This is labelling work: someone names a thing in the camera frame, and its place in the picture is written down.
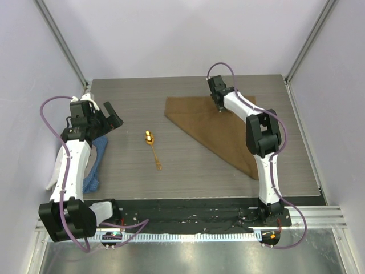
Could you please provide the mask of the gold spoon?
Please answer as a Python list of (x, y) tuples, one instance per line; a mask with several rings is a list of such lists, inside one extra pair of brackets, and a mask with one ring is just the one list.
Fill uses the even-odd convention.
[(154, 143), (155, 143), (155, 137), (153, 135), (153, 133), (149, 130), (146, 130), (145, 133), (144, 133), (144, 139), (145, 139), (145, 142), (146, 144), (150, 145), (151, 149), (152, 149), (152, 152), (153, 152), (153, 155), (154, 155), (154, 158), (155, 158), (155, 163), (156, 163), (156, 168), (158, 171), (161, 171), (162, 170), (162, 165), (157, 157), (157, 154), (156, 154), (156, 151), (155, 151), (155, 148), (154, 148)]

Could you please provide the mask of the brown cloth napkin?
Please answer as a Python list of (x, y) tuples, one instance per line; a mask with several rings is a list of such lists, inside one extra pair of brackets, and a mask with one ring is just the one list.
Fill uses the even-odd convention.
[(236, 114), (219, 111), (209, 96), (169, 96), (164, 115), (222, 160), (258, 180), (256, 161), (246, 146), (246, 125)]

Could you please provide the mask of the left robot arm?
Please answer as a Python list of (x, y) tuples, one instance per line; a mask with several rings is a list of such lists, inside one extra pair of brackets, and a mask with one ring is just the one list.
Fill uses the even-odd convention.
[(93, 99), (71, 98), (67, 126), (56, 137), (61, 140), (61, 165), (56, 186), (48, 203), (38, 213), (54, 242), (93, 237), (103, 222), (110, 228), (121, 223), (115, 199), (88, 205), (83, 199), (84, 173), (92, 143), (123, 124), (110, 102), (105, 116)]

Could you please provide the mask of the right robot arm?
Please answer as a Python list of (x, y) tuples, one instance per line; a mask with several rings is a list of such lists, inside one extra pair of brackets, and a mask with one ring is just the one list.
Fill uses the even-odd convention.
[(263, 225), (276, 223), (284, 212), (278, 187), (277, 157), (282, 139), (276, 112), (257, 107), (234, 87), (227, 87), (220, 75), (206, 80), (216, 107), (232, 112), (245, 122), (246, 146), (258, 170), (257, 217)]

